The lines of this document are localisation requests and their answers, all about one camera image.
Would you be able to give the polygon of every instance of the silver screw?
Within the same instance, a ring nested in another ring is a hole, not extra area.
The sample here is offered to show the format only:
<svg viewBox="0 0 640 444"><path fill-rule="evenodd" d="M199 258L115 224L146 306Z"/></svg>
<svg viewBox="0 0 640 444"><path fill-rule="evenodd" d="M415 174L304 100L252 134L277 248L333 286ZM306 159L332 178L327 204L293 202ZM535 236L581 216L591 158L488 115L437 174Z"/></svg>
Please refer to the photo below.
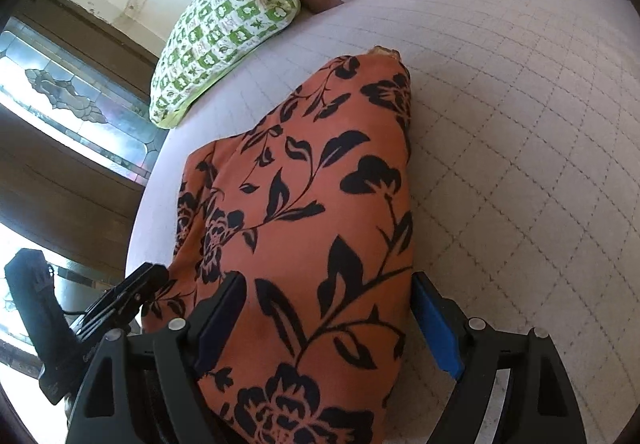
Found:
<svg viewBox="0 0 640 444"><path fill-rule="evenodd" d="M486 328L486 322L480 318L471 318L469 320L469 328L472 330L484 330Z"/></svg>
<svg viewBox="0 0 640 444"><path fill-rule="evenodd" d="M169 330L182 330L187 322L182 318L174 318L169 321Z"/></svg>
<svg viewBox="0 0 640 444"><path fill-rule="evenodd" d="M111 329L109 332L107 332L104 335L104 338L107 341L116 341L120 339L120 336L122 335L122 330L120 329Z"/></svg>
<svg viewBox="0 0 640 444"><path fill-rule="evenodd" d="M544 338L548 338L549 337L548 330L543 329L542 327L535 327L533 329L533 333L536 335L536 337L539 337L540 339L544 339Z"/></svg>

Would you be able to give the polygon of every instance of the orange floral fabric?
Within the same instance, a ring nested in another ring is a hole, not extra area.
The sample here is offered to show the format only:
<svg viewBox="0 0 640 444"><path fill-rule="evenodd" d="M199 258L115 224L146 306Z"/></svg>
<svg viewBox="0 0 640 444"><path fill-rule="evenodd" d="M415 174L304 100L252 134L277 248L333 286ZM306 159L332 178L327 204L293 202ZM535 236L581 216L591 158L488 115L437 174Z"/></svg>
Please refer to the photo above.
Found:
<svg viewBox="0 0 640 444"><path fill-rule="evenodd" d="M413 259L410 77L333 59L244 135L187 160L170 280L145 330L188 316L225 273L247 299L199 386L248 442L369 444L404 349Z"/></svg>

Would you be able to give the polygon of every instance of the blue gripper pad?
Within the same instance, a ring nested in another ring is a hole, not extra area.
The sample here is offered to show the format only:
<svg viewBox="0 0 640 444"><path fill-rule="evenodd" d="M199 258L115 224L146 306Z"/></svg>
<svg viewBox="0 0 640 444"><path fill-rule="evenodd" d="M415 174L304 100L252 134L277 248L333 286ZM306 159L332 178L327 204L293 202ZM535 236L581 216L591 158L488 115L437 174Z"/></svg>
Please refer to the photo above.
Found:
<svg viewBox="0 0 640 444"><path fill-rule="evenodd" d="M446 319L446 305L431 281L423 272L416 272L411 284L411 310L420 331L429 346L438 367L458 380L465 370L460 354L459 339L452 325L456 320Z"/></svg>

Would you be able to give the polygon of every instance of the green checkered pillow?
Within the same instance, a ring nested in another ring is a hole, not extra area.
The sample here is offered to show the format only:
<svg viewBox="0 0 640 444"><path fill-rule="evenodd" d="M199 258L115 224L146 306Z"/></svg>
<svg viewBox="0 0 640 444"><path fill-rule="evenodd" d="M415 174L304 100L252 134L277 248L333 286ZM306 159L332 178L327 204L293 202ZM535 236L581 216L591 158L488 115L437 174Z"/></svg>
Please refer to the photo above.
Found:
<svg viewBox="0 0 640 444"><path fill-rule="evenodd" d="M177 126L190 104L260 43L283 30L300 0L193 0L151 80L151 121Z"/></svg>

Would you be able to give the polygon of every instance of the window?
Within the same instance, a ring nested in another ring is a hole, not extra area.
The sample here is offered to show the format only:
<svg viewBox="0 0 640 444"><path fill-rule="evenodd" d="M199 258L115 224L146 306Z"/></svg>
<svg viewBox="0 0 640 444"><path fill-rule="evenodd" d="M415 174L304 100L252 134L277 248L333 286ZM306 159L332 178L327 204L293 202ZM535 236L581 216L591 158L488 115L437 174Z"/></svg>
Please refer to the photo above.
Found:
<svg viewBox="0 0 640 444"><path fill-rule="evenodd" d="M15 18L0 35L0 104L142 185L168 133L147 104Z"/></svg>

